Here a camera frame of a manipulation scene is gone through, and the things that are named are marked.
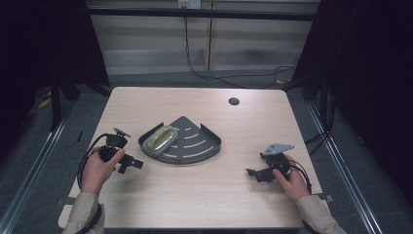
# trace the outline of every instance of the aluminum rail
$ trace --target aluminum rail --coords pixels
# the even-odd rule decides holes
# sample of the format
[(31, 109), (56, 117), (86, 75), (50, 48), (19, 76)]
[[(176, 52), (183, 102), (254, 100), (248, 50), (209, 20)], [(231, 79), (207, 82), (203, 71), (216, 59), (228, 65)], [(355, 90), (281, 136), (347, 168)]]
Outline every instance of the aluminum rail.
[(55, 128), (53, 132), (49, 133), (48, 139), (43, 145), (43, 148), (40, 150), (40, 153), (37, 156), (36, 161), (31, 167), (26, 178), (24, 179), (24, 182), (19, 188), (18, 193), (16, 194), (15, 198), (13, 199), (11, 204), (7, 207), (7, 210), (4, 212), (3, 216), (1, 217), (1, 220), (0, 220), (0, 233), (1, 234), (12, 233), (13, 229), (15, 228), (16, 223), (18, 222), (18, 219), (24, 209), (24, 206), (26, 205), (31, 195), (31, 192), (33, 191), (34, 186), (36, 185), (36, 182), (38, 178), (40, 177), (40, 174), (45, 168), (46, 163), (48, 162), (51, 156), (51, 153), (53, 149), (55, 148), (57, 140), (59, 139), (64, 129), (66, 121), (68, 117), (70, 116), (75, 103), (76, 101), (71, 101), (70, 106), (68, 107), (66, 114), (61, 119), (59, 125), (57, 125), (57, 127)]
[(120, 8), (120, 7), (88, 7), (37, 9), (40, 12), (66, 12), (73, 14), (89, 14), (95, 16), (135, 16), (135, 17), (184, 17), (212, 19), (245, 19), (245, 20), (299, 20), (314, 21), (319, 19), (337, 19), (339, 16), (320, 16), (311, 13), (280, 12), (247, 12), (226, 10), (170, 9), (170, 8)]
[[(324, 126), (320, 120), (319, 111), (317, 110), (314, 104), (309, 105), (310, 113), (316, 122), (316, 126), (319, 129), (319, 132), (324, 133)], [(334, 165), (337, 168), (337, 171), (340, 177), (343, 179), (344, 184), (346, 185), (347, 191), (350, 193), (350, 196), (355, 203), (356, 209), (364, 222), (365, 227), (367, 228), (368, 233), (371, 234), (382, 234), (383, 231), (380, 228), (380, 225), (368, 205), (367, 201), (364, 199), (361, 191), (359, 190), (349, 168), (346, 165), (340, 151), (337, 148), (333, 138), (328, 135), (325, 139), (325, 146), (327, 147), (331, 159), (333, 160)]]

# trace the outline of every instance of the cable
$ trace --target cable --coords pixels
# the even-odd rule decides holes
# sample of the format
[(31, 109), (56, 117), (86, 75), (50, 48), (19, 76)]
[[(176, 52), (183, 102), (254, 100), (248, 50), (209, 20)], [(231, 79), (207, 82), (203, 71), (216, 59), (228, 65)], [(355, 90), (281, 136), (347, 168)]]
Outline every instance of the cable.
[(97, 139), (95, 139), (94, 142), (89, 147), (88, 151), (86, 152), (85, 156), (83, 156), (82, 158), (82, 161), (78, 168), (78, 174), (77, 174), (77, 181), (78, 181), (79, 188), (82, 188), (83, 169), (85, 169), (85, 165), (88, 162), (89, 157), (91, 157), (91, 155), (95, 153), (95, 151), (92, 153), (91, 151), (92, 149), (94, 149), (94, 146), (97, 144), (97, 142), (100, 141), (103, 137), (109, 137), (109, 134), (100, 135)]
[(335, 115), (335, 109), (336, 109), (337, 101), (336, 101), (336, 99), (334, 98), (334, 95), (331, 92), (329, 92), (329, 99), (327, 101), (329, 102), (328, 116), (327, 116), (327, 123), (326, 123), (326, 126), (325, 126), (323, 132), (319, 133), (319, 134), (315, 135), (314, 137), (312, 137), (310, 139), (307, 139), (305, 141), (305, 144), (309, 144), (309, 143), (315, 142), (318, 138), (323, 136), (322, 141), (316, 146), (315, 149), (312, 150), (312, 152), (310, 153), (310, 156), (312, 156), (316, 152), (316, 150), (318, 150), (319, 147), (330, 136), (330, 133), (331, 133), (332, 128), (333, 128), (334, 115)]
[[(306, 185), (307, 185), (307, 189), (309, 190), (310, 194), (313, 194), (312, 192), (312, 184), (310, 183), (310, 179), (309, 176), (306, 172), (306, 170), (304, 169), (304, 167), (299, 164), (298, 162), (294, 161), (294, 160), (288, 160), (288, 162), (292, 162), (297, 164), (299, 167), (294, 166), (294, 165), (289, 165), (290, 168), (296, 169), (298, 170), (298, 172), (300, 172), (300, 174), (303, 176), (303, 178), (306, 180)], [(303, 224), (304, 224), (304, 228), (309, 231), (312, 234), (319, 234), (318, 231), (316, 231), (312, 226), (310, 226), (304, 219), (303, 219)]]
[(213, 81), (213, 80), (220, 80), (228, 85), (231, 86), (235, 86), (237, 88), (241, 88), (241, 89), (249, 89), (249, 87), (243, 87), (240, 85), (236, 85), (234, 83), (228, 82), (225, 79), (229, 79), (229, 78), (237, 78), (237, 77), (264, 77), (264, 76), (274, 76), (274, 81), (272, 81), (269, 85), (266, 85), (264, 87), (261, 88), (255, 88), (255, 89), (268, 89), (271, 86), (273, 86), (274, 84), (277, 83), (277, 74), (280, 74), (282, 72), (285, 72), (286, 70), (295, 68), (296, 65), (291, 65), (291, 66), (279, 66), (276, 69), (274, 69), (274, 72), (271, 73), (266, 73), (266, 74), (241, 74), (241, 75), (231, 75), (231, 76), (222, 76), (222, 77), (215, 77), (215, 76), (210, 76), (210, 75), (202, 75), (200, 73), (198, 73), (197, 71), (195, 71), (193, 65), (192, 65), (192, 61), (191, 61), (191, 56), (190, 56), (190, 50), (189, 50), (189, 40), (188, 40), (188, 19), (184, 18), (184, 24), (185, 24), (185, 52), (186, 52), (186, 61), (188, 64), (189, 69), (192, 71), (192, 73), (194, 73), (196, 76), (198, 76), (201, 79), (204, 80), (209, 80), (209, 81)]
[(303, 176), (303, 178), (306, 180), (307, 189), (309, 190), (310, 194), (313, 194), (312, 188), (311, 188), (311, 187), (312, 187), (312, 184), (310, 183), (309, 176), (308, 176), (306, 170), (304, 169), (304, 167), (303, 167), (301, 164), (299, 164), (298, 162), (294, 161), (294, 160), (288, 160), (288, 162), (295, 163), (295, 164), (297, 164), (297, 165), (300, 166), (300, 168), (299, 168), (299, 167), (297, 167), (297, 166), (295, 166), (295, 165), (289, 165), (290, 168), (296, 169), (296, 170), (298, 170), (298, 172), (300, 172), (300, 174), (301, 174), (301, 175)]
[[(86, 152), (85, 156), (82, 158), (82, 161), (79, 165), (78, 174), (77, 174), (77, 181), (78, 181), (79, 189), (82, 189), (82, 177), (83, 177), (83, 170), (85, 169), (85, 165), (88, 162), (89, 157), (91, 157), (91, 155), (93, 155), (94, 153), (98, 151), (98, 149), (94, 151), (92, 150), (94, 149), (94, 146), (97, 144), (97, 142), (100, 141), (100, 139), (103, 137), (109, 137), (109, 134), (100, 135), (97, 139), (95, 139), (94, 142), (89, 147), (88, 151)], [(102, 208), (100, 204), (97, 204), (96, 214), (86, 226), (84, 226), (80, 231), (77, 232), (77, 234), (87, 233), (99, 221), (101, 214), (102, 214)]]

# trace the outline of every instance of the human hand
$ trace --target human hand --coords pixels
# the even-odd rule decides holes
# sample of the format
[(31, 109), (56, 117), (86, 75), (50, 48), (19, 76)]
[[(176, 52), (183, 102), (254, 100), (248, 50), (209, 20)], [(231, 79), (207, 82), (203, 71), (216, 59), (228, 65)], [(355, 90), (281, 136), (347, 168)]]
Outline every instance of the human hand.
[(99, 196), (100, 190), (108, 178), (115, 170), (115, 165), (124, 157), (125, 149), (119, 149), (113, 158), (103, 162), (99, 157), (98, 148), (94, 148), (94, 153), (89, 157), (83, 170), (81, 192), (93, 193)]
[[(289, 155), (284, 155), (288, 160), (292, 160)], [(297, 202), (300, 198), (311, 195), (307, 189), (304, 178), (300, 175), (298, 170), (294, 168), (290, 169), (289, 181), (286, 180), (282, 173), (277, 169), (273, 169), (273, 175), (282, 186), (285, 194), (288, 195), (292, 201)]]

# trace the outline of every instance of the gray sleeve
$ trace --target gray sleeve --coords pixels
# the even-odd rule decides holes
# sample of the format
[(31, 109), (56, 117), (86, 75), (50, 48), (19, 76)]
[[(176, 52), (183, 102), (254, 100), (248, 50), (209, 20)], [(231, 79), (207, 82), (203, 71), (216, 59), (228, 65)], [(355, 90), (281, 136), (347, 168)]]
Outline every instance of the gray sleeve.
[(330, 211), (318, 196), (306, 196), (296, 203), (300, 215), (311, 227), (319, 233), (346, 233), (331, 216)]
[[(92, 193), (79, 193), (70, 212), (69, 219), (66, 227), (63, 230), (63, 234), (73, 234), (80, 231), (86, 226), (94, 217), (97, 211), (98, 198)], [(104, 208), (102, 206), (102, 214), (99, 221), (94, 227), (88, 231), (89, 234), (103, 233), (104, 224)]]

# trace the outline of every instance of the corner tray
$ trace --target corner tray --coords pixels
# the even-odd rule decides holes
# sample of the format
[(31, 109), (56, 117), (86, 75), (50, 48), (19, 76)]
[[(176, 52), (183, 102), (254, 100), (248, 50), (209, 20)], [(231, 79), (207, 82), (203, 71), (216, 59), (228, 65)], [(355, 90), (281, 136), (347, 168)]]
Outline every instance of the corner tray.
[[(143, 141), (162, 128), (163, 125), (164, 123), (159, 124), (139, 138), (138, 143), (141, 149)], [(204, 161), (221, 149), (221, 138), (203, 124), (201, 124), (201, 128), (198, 128), (187, 117), (181, 116), (170, 126), (178, 132), (178, 139), (170, 148), (159, 155), (148, 154), (145, 150), (142, 152), (163, 163), (186, 165)]]

